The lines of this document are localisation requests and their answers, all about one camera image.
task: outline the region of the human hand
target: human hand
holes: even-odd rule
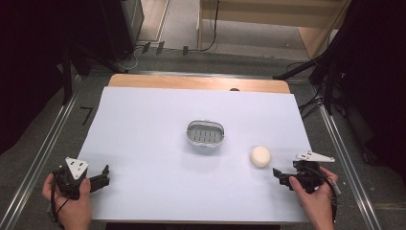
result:
[[[336,174],[323,167],[320,167],[320,172],[328,180],[337,181],[338,179]],[[314,228],[316,230],[334,229],[331,210],[332,191],[328,184],[324,182],[314,193],[308,194],[294,176],[289,177],[289,182],[301,200],[301,206]]]
[[[42,195],[50,201],[53,180],[54,175],[50,173],[45,179],[44,186],[42,188]],[[63,197],[59,192],[59,188],[56,187],[55,211],[59,210],[59,208],[63,205],[63,207],[59,210],[57,217],[66,230],[88,229],[92,219],[92,208],[89,197],[90,187],[90,180],[88,178],[84,178],[79,187],[80,198],[78,200],[70,199],[66,202],[66,204],[64,203],[67,198]]]

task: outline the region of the dark curtain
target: dark curtain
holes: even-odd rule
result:
[[[3,1],[0,7],[0,154],[62,86],[60,42],[49,13],[43,1]]]

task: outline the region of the white table surface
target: white table surface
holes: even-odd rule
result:
[[[194,120],[222,124],[224,142],[194,146]],[[268,167],[250,162],[255,146],[271,150]],[[79,159],[88,176],[110,167],[110,185],[91,195],[93,219],[284,223],[308,220],[272,168],[295,173],[295,155],[309,150],[291,94],[106,87]]]

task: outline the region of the black cable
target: black cable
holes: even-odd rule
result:
[[[212,42],[212,44],[208,47],[208,48],[206,48],[206,49],[204,49],[204,50],[199,50],[199,49],[196,49],[196,50],[190,50],[190,51],[200,51],[200,52],[205,52],[205,51],[208,51],[210,48],[212,48],[212,46],[213,46],[213,44],[214,44],[214,42],[215,42],[215,38],[217,37],[217,17],[218,17],[218,6],[220,5],[220,1],[218,0],[217,1],[217,8],[216,8],[216,10],[215,10],[215,19],[214,19],[214,38],[213,38],[213,42]]]
[[[316,106],[312,107],[303,117],[302,119],[306,118],[308,115],[310,115],[312,112],[316,111],[320,106],[322,106],[323,103],[317,103]]]
[[[62,209],[63,206],[65,206],[65,204],[70,200],[70,198],[66,198],[65,202],[63,202],[63,204],[59,207],[59,209],[56,211],[56,214],[59,213],[59,211]]]
[[[316,99],[317,95],[319,94],[320,89],[322,88],[322,84],[319,85],[319,87],[316,90],[316,93],[314,94],[313,98],[310,99],[310,101],[308,101],[305,104],[302,104],[299,106],[299,108],[301,108],[301,113],[305,110],[305,108],[309,105],[312,104],[312,102]]]
[[[329,188],[331,189],[331,192],[332,192],[331,211],[332,211],[332,222],[334,224],[335,217],[336,217],[336,214],[337,214],[337,194],[335,193],[335,190],[332,187],[331,183],[328,181],[328,179],[327,179],[327,177],[325,175],[323,175],[323,174],[321,174],[321,173],[319,173],[319,172],[317,172],[317,171],[315,171],[313,169],[310,169],[309,167],[300,166],[299,168],[303,168],[303,169],[309,170],[309,171],[317,174],[318,176],[320,176],[320,178],[322,178],[328,184],[328,186],[329,186]]]

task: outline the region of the metal soap dish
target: metal soap dish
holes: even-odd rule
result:
[[[188,139],[201,147],[215,147],[224,140],[224,128],[219,123],[193,121],[186,131]]]

